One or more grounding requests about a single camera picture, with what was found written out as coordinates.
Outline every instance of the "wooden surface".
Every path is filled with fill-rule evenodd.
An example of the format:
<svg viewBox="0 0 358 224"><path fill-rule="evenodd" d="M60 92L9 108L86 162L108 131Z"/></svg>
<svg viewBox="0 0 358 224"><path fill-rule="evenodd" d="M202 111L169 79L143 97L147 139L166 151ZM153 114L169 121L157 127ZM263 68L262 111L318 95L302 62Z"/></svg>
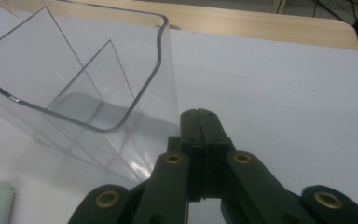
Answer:
<svg viewBox="0 0 358 224"><path fill-rule="evenodd" d="M358 49L356 33L342 21L132 0L80 1L159 13L182 30Z"/></svg>

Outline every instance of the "clear plastic container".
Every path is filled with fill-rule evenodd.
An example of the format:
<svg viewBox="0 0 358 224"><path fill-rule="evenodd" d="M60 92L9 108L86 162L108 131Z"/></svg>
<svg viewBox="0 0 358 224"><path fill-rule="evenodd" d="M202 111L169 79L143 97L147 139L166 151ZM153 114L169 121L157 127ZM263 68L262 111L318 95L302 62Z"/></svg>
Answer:
<svg viewBox="0 0 358 224"><path fill-rule="evenodd" d="M178 132L168 20L66 1L8 2L0 7L0 115L65 154L148 178Z"/></svg>

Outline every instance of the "white table surface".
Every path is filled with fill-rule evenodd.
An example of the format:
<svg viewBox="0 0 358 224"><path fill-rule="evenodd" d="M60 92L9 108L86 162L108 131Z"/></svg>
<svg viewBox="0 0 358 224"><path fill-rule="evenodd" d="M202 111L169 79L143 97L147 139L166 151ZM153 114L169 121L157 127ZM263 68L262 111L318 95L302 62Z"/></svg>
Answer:
<svg viewBox="0 0 358 224"><path fill-rule="evenodd" d="M171 31L179 110L221 119L289 190L338 189L358 203L358 50ZM102 184L132 183L43 147L0 118L0 180L15 188L10 223L66 223ZM189 223L224 223L217 200Z"/></svg>

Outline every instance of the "transparent plastic bin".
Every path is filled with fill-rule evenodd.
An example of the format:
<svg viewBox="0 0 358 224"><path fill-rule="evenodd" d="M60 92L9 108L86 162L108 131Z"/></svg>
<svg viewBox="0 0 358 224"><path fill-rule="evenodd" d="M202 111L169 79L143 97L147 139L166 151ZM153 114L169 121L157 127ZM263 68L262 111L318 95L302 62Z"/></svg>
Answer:
<svg viewBox="0 0 358 224"><path fill-rule="evenodd" d="M0 116L65 154L148 178L178 133L168 20L66 1L8 3Z"/></svg>

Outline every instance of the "plastic bin rim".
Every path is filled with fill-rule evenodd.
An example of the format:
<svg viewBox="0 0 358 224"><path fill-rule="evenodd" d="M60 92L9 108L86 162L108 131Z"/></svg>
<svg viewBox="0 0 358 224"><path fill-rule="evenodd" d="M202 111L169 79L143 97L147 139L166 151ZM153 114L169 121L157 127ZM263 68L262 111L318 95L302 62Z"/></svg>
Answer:
<svg viewBox="0 0 358 224"><path fill-rule="evenodd" d="M58 2L70 3L70 4L76 4L76 5L84 5L84 6L90 6L90 7L101 7L101 8L108 8L108 9L121 10L121 11L129 11L129 12L141 13L141 14L146 14L146 15L153 15L153 16L161 17L163 19L163 24L159 27L158 34L157 34L157 55L158 55L158 59L157 59L157 62L156 62L156 66L153 69L153 71L150 74L150 76L148 77L148 79L145 82L145 84L143 85L143 87L141 88L141 90L139 91L139 93L136 95L135 99L132 101L130 107L127 109L127 112L124 115L124 117L121 119L120 123L117 124L113 128L109 128L109 129L96 128L96 127L94 127L92 125L89 125L88 123L84 123L84 122L78 121L76 119L71 119L71 118L69 118L67 116L61 115L61 114L56 113L54 111L47 110L47 109L45 109L45 108L43 108L41 106L31 104L31 103L29 103L27 101L23 101L22 99L19 99L16 96L14 96L14 95L10 94L9 92L5 91L4 89L0 88L0 94L3 95L4 97L6 97L7 99L11 100L15 104L27 106L27 107L29 107L29 108L31 108L33 110L36 110L36 111L51 115L52 117L55 117L55 118L58 118L58 119L63 119L65 121L71 122L71 123L73 123L73 124L75 124L77 126L89 129L89 130L94 131L96 133L110 133L110 132L113 132L114 130L120 128L120 126L122 126L126 122L127 118L130 116L133 108L135 108L135 106L138 104L138 102L141 99L143 93L145 92L145 90L147 89L148 85L153 80L153 77L156 75L157 71L159 70L160 65L161 65L161 54L162 54L161 53L161 38L162 38L162 34L163 34L165 28L168 27L169 20L164 15L161 15L161 14L158 14L158 13L152 13L152 12L143 12L143 11L137 11L137 10L131 10L131 9L125 9L125 8L118 8L118 7L99 6L99 5L95 5L95 4L81 3L81 2L70 1L70 0L58 0ZM14 30L16 30L18 27L23 25L28 20L30 20L32 17L33 17L33 15L31 17L27 18L25 21L21 22L16 27L14 27L12 30L7 32L5 35L0 37L0 40L3 39L5 36L9 35Z"/></svg>

